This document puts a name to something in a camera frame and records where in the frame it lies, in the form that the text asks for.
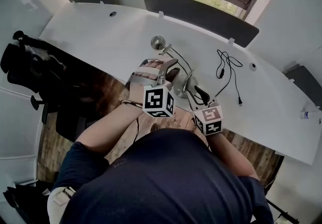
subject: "small white bottle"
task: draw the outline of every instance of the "small white bottle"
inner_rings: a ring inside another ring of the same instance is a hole
[[[314,110],[314,111],[304,111],[300,113],[301,119],[317,119],[321,116],[321,111]]]

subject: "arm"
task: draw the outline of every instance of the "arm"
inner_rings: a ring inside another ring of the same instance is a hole
[[[140,108],[122,104],[87,128],[76,141],[81,142],[93,152],[107,155],[129,125],[142,113]]]
[[[144,66],[160,69],[161,62],[151,61]],[[157,76],[148,73],[136,72],[135,75],[156,80]],[[143,85],[130,84],[129,101],[143,104]],[[107,155],[121,138],[129,125],[143,113],[142,109],[130,104],[122,104],[110,114],[97,121],[86,129],[76,141],[81,142],[89,150]]]
[[[253,165],[221,133],[206,137],[211,151],[237,176],[258,179]]]

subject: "hand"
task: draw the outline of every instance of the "hand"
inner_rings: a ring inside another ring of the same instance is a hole
[[[160,61],[151,61],[145,65],[142,65],[142,66],[155,67],[157,69],[160,69],[162,64],[163,64],[163,62],[160,62]],[[139,77],[149,78],[152,80],[157,79],[156,75],[149,74],[149,73],[136,72],[135,75],[139,76]],[[138,103],[138,104],[143,104],[143,95],[144,95],[144,85],[131,82],[130,83],[130,96],[129,96],[128,100]]]

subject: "forearm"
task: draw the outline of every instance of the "forearm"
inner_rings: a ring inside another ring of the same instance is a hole
[[[222,134],[207,136],[211,151],[237,176],[250,176],[258,179],[249,160],[241,154]]]
[[[142,109],[122,104],[87,128],[76,141],[93,152],[107,155],[129,125],[143,113]]]

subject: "round metal object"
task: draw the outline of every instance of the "round metal object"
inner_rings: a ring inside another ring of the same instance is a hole
[[[257,69],[256,65],[254,63],[250,63],[250,70],[255,72]]]
[[[151,46],[153,49],[162,50],[166,47],[166,40],[160,35],[154,36],[151,40]]]
[[[185,85],[185,81],[186,81],[186,74],[181,74],[176,78],[176,81],[173,85],[173,90],[175,92],[175,94],[183,99],[187,98],[187,94],[186,91],[183,91],[183,87]],[[195,85],[198,85],[198,81],[197,79],[192,76],[189,78],[188,80],[188,85],[187,85],[187,89],[192,93],[192,95],[196,95],[196,89],[195,89]]]

